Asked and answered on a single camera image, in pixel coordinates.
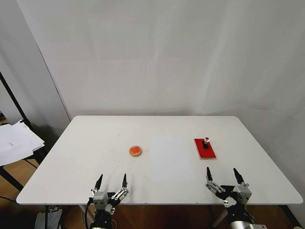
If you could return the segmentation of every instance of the paper stack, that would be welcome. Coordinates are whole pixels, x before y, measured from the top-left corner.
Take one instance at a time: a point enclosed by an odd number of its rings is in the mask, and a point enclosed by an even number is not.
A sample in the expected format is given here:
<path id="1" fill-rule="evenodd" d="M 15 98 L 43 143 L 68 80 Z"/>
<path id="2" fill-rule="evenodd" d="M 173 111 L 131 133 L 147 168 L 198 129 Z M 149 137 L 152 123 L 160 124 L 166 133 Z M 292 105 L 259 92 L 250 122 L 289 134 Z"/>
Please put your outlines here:
<path id="1" fill-rule="evenodd" d="M 43 146 L 44 141 L 23 122 L 0 126 L 0 166 L 31 156 Z"/>

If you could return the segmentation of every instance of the robotic arm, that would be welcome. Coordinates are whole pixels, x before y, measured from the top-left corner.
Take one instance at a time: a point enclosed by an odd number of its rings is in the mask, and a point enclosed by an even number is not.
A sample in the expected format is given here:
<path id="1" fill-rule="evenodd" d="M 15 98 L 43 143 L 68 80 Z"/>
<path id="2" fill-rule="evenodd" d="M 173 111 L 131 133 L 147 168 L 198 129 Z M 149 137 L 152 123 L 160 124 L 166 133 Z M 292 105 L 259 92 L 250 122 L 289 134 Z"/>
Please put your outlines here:
<path id="1" fill-rule="evenodd" d="M 126 174 L 124 175 L 122 188 L 116 193 L 100 191 L 103 175 L 97 180 L 95 188 L 92 189 L 93 197 L 89 198 L 85 211 L 85 225 L 88 229 L 87 211 L 90 204 L 94 203 L 95 216 L 94 221 L 90 225 L 90 229 L 111 229 L 111 216 L 114 214 L 115 207 L 129 193 L 127 189 Z"/>
<path id="2" fill-rule="evenodd" d="M 254 218 L 246 209 L 246 204 L 251 197 L 249 184 L 234 168 L 234 174 L 238 185 L 218 185 L 213 181 L 209 167 L 207 167 L 206 187 L 218 198 L 222 199 L 228 213 L 228 224 L 232 229 L 267 229 L 265 225 L 254 224 Z"/>

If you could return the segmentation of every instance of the white wall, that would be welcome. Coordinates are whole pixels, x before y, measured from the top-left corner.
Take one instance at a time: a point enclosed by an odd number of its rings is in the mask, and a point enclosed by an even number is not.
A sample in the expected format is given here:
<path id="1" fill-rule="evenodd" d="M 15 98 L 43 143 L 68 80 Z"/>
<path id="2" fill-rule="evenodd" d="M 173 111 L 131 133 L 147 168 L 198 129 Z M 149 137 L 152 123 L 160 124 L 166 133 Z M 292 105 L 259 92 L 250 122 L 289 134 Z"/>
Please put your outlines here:
<path id="1" fill-rule="evenodd" d="M 39 48 L 16 1 L 0 1 L 0 71 L 49 148 L 69 124 Z M 21 116 L 0 83 L 0 107 L 15 123 Z"/>
<path id="2" fill-rule="evenodd" d="M 305 197 L 305 1 L 17 1 L 72 117 L 235 115 Z"/>

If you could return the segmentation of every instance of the red board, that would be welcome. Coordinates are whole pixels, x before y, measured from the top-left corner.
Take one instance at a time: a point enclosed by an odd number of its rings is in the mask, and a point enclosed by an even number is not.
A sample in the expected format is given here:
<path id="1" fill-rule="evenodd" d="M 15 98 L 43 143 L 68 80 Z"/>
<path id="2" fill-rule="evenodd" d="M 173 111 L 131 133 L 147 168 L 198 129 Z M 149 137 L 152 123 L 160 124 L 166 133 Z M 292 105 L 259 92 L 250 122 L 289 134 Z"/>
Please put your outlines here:
<path id="1" fill-rule="evenodd" d="M 208 142 L 207 146 L 208 148 L 204 148 L 203 144 L 204 144 L 204 139 L 194 139 L 195 140 L 195 145 L 196 145 L 196 149 L 197 149 L 197 153 L 199 156 L 199 159 L 203 159 L 203 158 L 216 158 L 216 155 L 211 147 L 211 144 Z"/>

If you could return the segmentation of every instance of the white paper sheet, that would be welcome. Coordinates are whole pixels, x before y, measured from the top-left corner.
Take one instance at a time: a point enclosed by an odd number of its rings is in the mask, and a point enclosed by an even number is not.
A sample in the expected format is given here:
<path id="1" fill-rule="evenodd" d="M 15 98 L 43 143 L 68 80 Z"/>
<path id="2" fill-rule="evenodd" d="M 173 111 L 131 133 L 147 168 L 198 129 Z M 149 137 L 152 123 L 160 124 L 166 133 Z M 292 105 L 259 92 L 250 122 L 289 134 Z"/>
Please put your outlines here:
<path id="1" fill-rule="evenodd" d="M 33 155 L 43 143 L 24 123 L 0 126 L 0 166 Z"/>
<path id="2" fill-rule="evenodd" d="M 33 155 L 30 139 L 11 125 L 5 126 L 0 126 L 0 166 Z"/>
<path id="3" fill-rule="evenodd" d="M 154 136 L 150 139 L 152 180 L 195 180 L 188 147 L 182 136 Z"/>
<path id="4" fill-rule="evenodd" d="M 24 136 L 27 136 L 31 142 L 31 149 L 33 151 L 41 148 L 44 146 L 44 141 L 38 137 L 36 134 L 34 134 L 27 125 L 25 125 L 23 122 L 17 122 L 12 127 L 15 129 L 16 132 L 22 133 Z"/>

